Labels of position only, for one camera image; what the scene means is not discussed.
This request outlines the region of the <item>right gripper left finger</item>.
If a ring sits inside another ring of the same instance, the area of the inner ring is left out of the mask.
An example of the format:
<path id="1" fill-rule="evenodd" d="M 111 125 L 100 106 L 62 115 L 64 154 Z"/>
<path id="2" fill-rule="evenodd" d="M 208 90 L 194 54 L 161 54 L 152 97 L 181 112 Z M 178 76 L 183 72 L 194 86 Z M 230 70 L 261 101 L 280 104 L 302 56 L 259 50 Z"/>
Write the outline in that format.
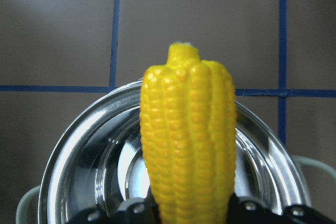
<path id="1" fill-rule="evenodd" d="M 111 216 L 102 209 L 87 208 L 68 223 L 159 223 L 159 210 L 154 200 L 132 198 L 123 201 Z"/>

